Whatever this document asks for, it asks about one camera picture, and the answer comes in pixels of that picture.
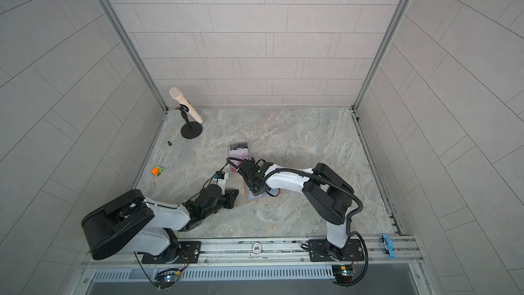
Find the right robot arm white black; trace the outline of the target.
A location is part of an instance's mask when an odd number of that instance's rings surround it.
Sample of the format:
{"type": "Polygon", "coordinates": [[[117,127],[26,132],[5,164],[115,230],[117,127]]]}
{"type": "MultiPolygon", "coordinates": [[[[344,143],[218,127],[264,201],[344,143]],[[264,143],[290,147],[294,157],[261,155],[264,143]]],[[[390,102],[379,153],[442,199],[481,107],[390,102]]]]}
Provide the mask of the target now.
{"type": "Polygon", "coordinates": [[[321,218],[326,221],[327,235],[324,250],[334,261],[351,257],[348,250],[352,217],[364,209],[361,199],[355,196],[353,188],[329,166],[317,164],[312,169],[293,169],[274,163],[254,159],[228,158],[228,163],[244,179],[254,195],[268,193],[272,189],[294,191],[308,199],[321,218]]]}

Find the blue clip on rail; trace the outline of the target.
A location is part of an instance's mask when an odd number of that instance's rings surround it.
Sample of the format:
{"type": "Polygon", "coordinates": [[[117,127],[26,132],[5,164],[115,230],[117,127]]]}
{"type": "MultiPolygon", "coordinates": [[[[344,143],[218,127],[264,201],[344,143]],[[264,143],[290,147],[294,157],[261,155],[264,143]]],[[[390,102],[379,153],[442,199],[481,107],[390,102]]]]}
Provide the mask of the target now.
{"type": "Polygon", "coordinates": [[[394,259],[395,258],[394,244],[391,238],[387,234],[382,234],[381,242],[383,244],[384,253],[387,255],[387,257],[389,259],[394,259]]]}

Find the left circuit board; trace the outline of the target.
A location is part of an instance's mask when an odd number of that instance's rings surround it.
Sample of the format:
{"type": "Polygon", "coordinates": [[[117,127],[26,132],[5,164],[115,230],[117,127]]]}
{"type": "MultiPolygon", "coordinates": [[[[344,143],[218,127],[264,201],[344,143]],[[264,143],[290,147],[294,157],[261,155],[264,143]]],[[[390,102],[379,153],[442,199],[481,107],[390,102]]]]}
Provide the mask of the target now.
{"type": "Polygon", "coordinates": [[[156,274],[155,282],[159,283],[162,287],[167,288],[177,282],[180,279],[180,276],[180,269],[166,269],[156,274]]]}

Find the right circuit board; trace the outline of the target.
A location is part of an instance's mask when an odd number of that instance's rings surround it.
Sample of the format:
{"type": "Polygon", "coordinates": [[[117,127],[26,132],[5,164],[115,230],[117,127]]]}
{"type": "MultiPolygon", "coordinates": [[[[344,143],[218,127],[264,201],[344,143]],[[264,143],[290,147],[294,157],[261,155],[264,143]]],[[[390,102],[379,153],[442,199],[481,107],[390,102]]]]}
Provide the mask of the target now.
{"type": "Polygon", "coordinates": [[[334,277],[332,281],[336,285],[351,285],[356,278],[353,266],[332,266],[332,273],[334,277]]]}

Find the beige microphone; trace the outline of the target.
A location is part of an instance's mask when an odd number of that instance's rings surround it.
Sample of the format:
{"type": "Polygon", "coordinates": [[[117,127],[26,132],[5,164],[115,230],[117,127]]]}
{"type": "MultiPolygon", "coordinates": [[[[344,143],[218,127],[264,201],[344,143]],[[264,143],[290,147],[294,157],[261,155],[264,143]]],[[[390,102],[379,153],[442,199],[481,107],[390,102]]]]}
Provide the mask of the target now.
{"type": "Polygon", "coordinates": [[[180,105],[184,105],[188,110],[187,113],[199,124],[203,124],[202,117],[197,113],[195,108],[188,102],[184,94],[177,87],[172,87],[169,90],[170,96],[180,105]]]}

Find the clear acrylic card holder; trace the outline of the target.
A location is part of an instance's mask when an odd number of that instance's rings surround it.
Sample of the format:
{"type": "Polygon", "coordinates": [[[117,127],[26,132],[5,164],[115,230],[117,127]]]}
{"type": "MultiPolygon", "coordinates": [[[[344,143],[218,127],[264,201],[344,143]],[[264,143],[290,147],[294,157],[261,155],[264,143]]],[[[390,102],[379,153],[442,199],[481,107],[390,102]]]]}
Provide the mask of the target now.
{"type": "Polygon", "coordinates": [[[247,141],[230,143],[228,146],[228,158],[233,163],[240,163],[243,160],[249,160],[251,153],[247,141]]]}

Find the pink floral VIP card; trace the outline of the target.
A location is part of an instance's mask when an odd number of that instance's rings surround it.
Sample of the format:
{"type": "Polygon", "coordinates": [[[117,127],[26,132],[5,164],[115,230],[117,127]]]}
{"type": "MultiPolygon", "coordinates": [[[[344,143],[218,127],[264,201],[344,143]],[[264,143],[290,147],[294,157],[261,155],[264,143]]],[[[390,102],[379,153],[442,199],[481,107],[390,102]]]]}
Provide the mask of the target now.
{"type": "Polygon", "coordinates": [[[243,147],[229,150],[229,157],[238,158],[240,159],[240,161],[242,161],[244,159],[249,160],[251,158],[251,155],[249,149],[247,147],[243,147]]]}

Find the pink leather card wallet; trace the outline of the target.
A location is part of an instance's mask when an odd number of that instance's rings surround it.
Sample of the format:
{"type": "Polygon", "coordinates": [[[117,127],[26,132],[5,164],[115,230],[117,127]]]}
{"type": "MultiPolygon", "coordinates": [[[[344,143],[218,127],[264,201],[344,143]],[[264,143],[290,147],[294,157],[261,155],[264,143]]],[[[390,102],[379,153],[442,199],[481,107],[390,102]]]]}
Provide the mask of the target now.
{"type": "Polygon", "coordinates": [[[262,194],[260,195],[254,195],[252,191],[248,188],[246,183],[244,183],[243,186],[245,190],[245,199],[247,202],[252,202],[252,201],[267,198],[267,197],[277,197],[281,193],[279,189],[271,189],[268,192],[262,192],[262,194]]]}

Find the black microphone stand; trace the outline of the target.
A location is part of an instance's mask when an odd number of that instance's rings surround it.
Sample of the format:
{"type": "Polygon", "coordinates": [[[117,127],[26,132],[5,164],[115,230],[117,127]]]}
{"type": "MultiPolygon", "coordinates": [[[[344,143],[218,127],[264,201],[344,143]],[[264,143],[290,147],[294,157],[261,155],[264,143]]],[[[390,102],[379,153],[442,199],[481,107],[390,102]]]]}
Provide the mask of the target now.
{"type": "Polygon", "coordinates": [[[196,121],[190,121],[188,118],[189,108],[181,104],[178,108],[180,110],[181,116],[185,121],[183,127],[181,127],[181,136],[185,139],[194,139],[197,138],[203,132],[203,127],[200,123],[196,121]]]}

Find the orange green toy car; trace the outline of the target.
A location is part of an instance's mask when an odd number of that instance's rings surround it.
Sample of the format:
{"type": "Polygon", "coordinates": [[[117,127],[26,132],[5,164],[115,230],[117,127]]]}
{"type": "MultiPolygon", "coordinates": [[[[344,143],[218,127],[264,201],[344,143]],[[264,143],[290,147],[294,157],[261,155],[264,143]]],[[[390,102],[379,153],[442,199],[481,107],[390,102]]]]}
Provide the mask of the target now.
{"type": "Polygon", "coordinates": [[[163,167],[157,166],[151,170],[151,174],[153,174],[154,176],[160,176],[163,170],[164,170],[163,167]]]}

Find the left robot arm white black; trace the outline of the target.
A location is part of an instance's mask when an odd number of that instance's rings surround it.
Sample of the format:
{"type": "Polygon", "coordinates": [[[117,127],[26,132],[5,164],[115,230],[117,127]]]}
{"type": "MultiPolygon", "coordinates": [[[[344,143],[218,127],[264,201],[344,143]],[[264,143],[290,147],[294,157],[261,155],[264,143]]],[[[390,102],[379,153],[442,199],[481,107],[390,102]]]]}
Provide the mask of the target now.
{"type": "Polygon", "coordinates": [[[232,209],[239,191],[211,184],[195,201],[169,205],[132,189],[88,213],[81,227],[94,260],[116,253],[144,253],[157,262],[173,262],[181,245],[176,232],[187,232],[219,210],[232,209]]]}

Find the white ventilation grille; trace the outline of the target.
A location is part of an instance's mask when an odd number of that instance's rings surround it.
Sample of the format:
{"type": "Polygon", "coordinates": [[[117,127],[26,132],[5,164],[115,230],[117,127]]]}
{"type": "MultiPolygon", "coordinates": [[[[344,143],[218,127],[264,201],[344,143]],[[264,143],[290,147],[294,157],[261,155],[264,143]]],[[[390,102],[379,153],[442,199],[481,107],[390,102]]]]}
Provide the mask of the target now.
{"type": "MultiPolygon", "coordinates": [[[[159,269],[97,269],[94,282],[153,281],[159,269]]],[[[261,281],[261,280],[333,280],[330,267],[326,266],[215,266],[190,267],[181,273],[180,281],[261,281]]]]}

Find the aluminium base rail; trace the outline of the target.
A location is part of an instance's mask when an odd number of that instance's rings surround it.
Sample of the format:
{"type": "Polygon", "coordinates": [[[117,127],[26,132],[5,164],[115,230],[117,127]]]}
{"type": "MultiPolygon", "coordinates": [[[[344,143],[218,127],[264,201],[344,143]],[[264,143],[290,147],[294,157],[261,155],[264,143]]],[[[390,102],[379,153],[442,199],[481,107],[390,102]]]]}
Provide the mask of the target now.
{"type": "MultiPolygon", "coordinates": [[[[389,259],[384,253],[381,235],[365,235],[359,242],[357,236],[349,239],[351,257],[340,261],[342,265],[352,262],[362,265],[365,259],[370,264],[419,263],[424,258],[413,236],[388,235],[394,244],[395,258],[389,259]]],[[[323,238],[284,237],[284,238],[204,238],[181,239],[181,249],[190,258],[190,267],[204,266],[285,266],[310,264],[336,264],[327,255],[320,255],[317,249],[324,250],[323,238]]],[[[144,253],[116,253],[110,258],[94,260],[87,254],[81,261],[86,268],[134,268],[142,264],[146,268],[181,266],[186,262],[178,258],[173,262],[157,262],[150,258],[143,261],[144,253]]]]}

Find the circuit board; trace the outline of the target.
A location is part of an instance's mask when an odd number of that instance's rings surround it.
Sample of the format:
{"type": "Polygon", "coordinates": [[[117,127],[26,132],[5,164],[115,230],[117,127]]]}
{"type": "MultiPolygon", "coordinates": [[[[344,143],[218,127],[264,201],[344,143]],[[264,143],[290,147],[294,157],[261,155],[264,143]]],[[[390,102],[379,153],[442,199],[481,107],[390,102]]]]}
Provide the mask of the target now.
{"type": "Polygon", "coordinates": [[[336,285],[351,285],[356,278],[353,266],[332,266],[332,273],[334,277],[332,281],[336,285]]]}
{"type": "Polygon", "coordinates": [[[156,274],[155,282],[159,283],[162,287],[167,288],[177,282],[180,279],[180,276],[180,269],[166,269],[156,274]]]}

